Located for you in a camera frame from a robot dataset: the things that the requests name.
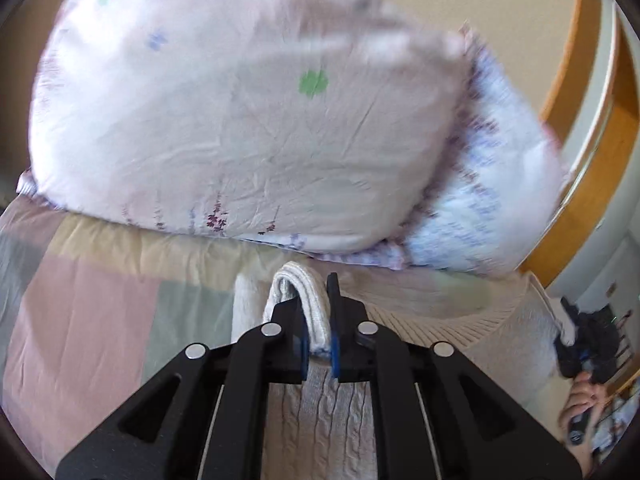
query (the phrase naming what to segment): cable knit texture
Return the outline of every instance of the cable knit texture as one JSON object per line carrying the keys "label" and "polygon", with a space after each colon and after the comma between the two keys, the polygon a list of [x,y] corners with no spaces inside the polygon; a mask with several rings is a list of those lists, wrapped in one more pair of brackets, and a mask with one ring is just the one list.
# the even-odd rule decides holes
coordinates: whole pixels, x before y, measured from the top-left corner
{"label": "cable knit texture", "polygon": [[[241,312],[247,330],[269,320],[274,301],[292,297],[293,286],[301,297],[310,337],[321,349],[318,342],[328,335],[329,326],[320,276],[337,271],[342,294],[363,301],[371,320],[413,344],[453,343],[519,402],[542,387],[554,369],[552,342],[561,321],[543,290],[532,284],[531,275],[514,274],[496,282],[469,278],[466,306],[457,298],[462,308],[446,310],[438,306],[438,298],[450,301],[444,274],[434,286],[424,273],[409,270],[399,278],[386,269],[365,272],[327,262],[308,264],[315,270],[289,262],[276,273],[268,301],[264,298],[264,312],[253,322],[247,309]],[[246,280],[237,280],[238,286],[247,286]],[[250,287],[256,300],[255,291],[264,287]],[[236,289],[236,294],[244,292]],[[375,449],[369,383],[339,384],[328,361],[315,356],[302,385],[271,385],[263,479],[373,479],[377,477]]]}

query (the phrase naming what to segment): bed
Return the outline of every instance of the bed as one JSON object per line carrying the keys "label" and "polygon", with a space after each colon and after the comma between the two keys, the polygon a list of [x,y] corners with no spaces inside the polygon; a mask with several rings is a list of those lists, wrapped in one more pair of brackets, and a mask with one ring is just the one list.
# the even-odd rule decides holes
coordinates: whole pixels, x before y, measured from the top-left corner
{"label": "bed", "polygon": [[[531,91],[542,106],[540,86]],[[395,274],[313,262],[248,242],[108,224],[25,196],[2,215],[0,251],[2,408],[19,436],[3,419],[12,452],[2,460],[17,457],[12,466],[20,471],[12,478],[53,475],[73,444],[188,343],[228,344],[238,276],[268,283],[289,260],[325,274],[338,271],[347,291],[351,285],[364,300],[399,298],[435,319],[511,305],[484,360],[472,349],[468,355],[545,427],[554,428],[558,406],[536,396],[553,374],[554,327],[544,294],[527,280],[492,283],[426,269]],[[505,348],[519,351],[510,360],[518,365],[505,368],[486,359]],[[514,384],[523,369],[529,371],[527,381]]]}

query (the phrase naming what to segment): person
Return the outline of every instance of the person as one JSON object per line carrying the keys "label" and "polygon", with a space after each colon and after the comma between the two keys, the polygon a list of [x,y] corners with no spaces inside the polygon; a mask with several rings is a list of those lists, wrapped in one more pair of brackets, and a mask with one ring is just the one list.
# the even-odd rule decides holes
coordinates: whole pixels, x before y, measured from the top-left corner
{"label": "person", "polygon": [[[593,457],[591,455],[591,442],[595,432],[595,427],[605,407],[607,401],[607,390],[602,384],[592,384],[590,382],[590,372],[580,372],[574,379],[574,384],[569,391],[564,408],[558,417],[558,426],[565,436],[567,449],[580,464],[582,476],[587,478],[593,469]],[[574,446],[568,441],[569,422],[576,415],[584,413],[591,408],[591,417],[584,440],[578,446]]]}

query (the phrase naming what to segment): black object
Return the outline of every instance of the black object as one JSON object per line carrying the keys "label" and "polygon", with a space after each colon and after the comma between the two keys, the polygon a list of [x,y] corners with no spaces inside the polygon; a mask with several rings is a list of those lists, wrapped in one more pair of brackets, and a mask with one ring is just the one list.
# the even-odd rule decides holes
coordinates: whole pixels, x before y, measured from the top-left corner
{"label": "black object", "polygon": [[0,410],[0,479],[51,480]]}
{"label": "black object", "polygon": [[575,343],[565,346],[558,336],[554,342],[560,373],[573,379],[582,371],[582,364],[591,362],[591,381],[604,384],[616,373],[616,353],[620,334],[609,305],[590,314],[578,311],[575,305],[562,298],[562,306],[576,327]]}
{"label": "black object", "polygon": [[[582,364],[582,370],[584,371],[590,372],[591,368],[591,361],[589,360]],[[580,444],[583,443],[590,420],[591,408],[588,408],[580,415],[574,416],[571,421],[569,421],[568,439],[573,446],[580,446]]]}
{"label": "black object", "polygon": [[[574,457],[446,342],[404,343],[340,294],[331,274],[332,367],[370,381],[378,478],[577,480]],[[235,345],[190,345],[65,456],[59,480],[257,480],[268,384],[306,375],[300,300]]]}

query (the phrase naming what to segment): white pillow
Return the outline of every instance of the white pillow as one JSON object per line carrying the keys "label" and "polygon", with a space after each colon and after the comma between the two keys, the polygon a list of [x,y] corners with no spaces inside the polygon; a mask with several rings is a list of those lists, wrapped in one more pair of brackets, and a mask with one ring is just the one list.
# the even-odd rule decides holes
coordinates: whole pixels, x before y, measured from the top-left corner
{"label": "white pillow", "polygon": [[423,199],[396,237],[323,260],[430,266],[501,276],[516,269],[556,211],[565,171],[553,132],[465,30],[471,74],[453,132]]}
{"label": "white pillow", "polygon": [[33,174],[114,222],[360,250],[419,202],[467,73],[384,0],[67,0]]}

